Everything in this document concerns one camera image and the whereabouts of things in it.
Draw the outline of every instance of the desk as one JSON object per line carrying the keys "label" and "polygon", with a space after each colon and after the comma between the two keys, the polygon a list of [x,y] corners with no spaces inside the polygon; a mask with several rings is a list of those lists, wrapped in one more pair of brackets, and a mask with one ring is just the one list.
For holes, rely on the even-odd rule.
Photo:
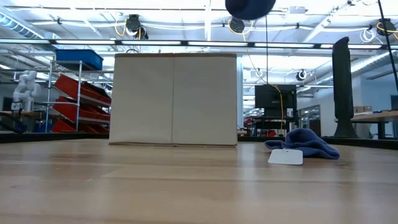
{"label": "desk", "polygon": [[386,138],[386,123],[391,121],[398,121],[398,111],[357,115],[351,119],[352,123],[377,124],[379,139]]}
{"label": "desk", "polygon": [[0,220],[398,223],[398,151],[334,147],[339,160],[284,166],[267,163],[262,142],[236,149],[110,146],[107,139],[0,144]]}

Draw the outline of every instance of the beige box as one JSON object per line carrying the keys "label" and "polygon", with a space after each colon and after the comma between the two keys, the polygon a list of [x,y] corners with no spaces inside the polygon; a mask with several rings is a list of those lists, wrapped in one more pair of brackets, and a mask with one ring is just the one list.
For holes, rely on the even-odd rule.
{"label": "beige box", "polygon": [[354,113],[363,113],[372,111],[372,106],[354,106]]}
{"label": "beige box", "polygon": [[234,146],[235,54],[118,54],[110,144]]}

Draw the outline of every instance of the white tag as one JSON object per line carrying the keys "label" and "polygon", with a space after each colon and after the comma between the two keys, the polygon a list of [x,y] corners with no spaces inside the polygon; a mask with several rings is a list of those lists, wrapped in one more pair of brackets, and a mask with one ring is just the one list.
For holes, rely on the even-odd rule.
{"label": "white tag", "polygon": [[295,149],[274,149],[268,159],[271,164],[302,165],[303,152]]}

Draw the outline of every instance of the blue bin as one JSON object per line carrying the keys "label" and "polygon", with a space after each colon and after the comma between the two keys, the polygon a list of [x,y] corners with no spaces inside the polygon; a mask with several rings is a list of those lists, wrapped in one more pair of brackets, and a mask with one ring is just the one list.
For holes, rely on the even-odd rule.
{"label": "blue bin", "polygon": [[88,66],[83,65],[83,70],[102,70],[103,58],[94,50],[55,50],[57,55],[57,63],[70,70],[79,70],[79,61],[84,62]]}

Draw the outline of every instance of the blue fabric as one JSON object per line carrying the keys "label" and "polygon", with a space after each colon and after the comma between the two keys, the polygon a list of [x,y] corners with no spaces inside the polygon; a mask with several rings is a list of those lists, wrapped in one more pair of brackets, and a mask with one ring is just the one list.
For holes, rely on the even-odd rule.
{"label": "blue fabric", "polygon": [[285,142],[281,140],[269,140],[266,141],[265,145],[269,149],[298,149],[303,151],[303,157],[340,158],[340,153],[330,147],[311,129],[295,129],[287,133]]}
{"label": "blue fabric", "polygon": [[228,12],[237,19],[253,20],[267,15],[275,0],[225,0]]}

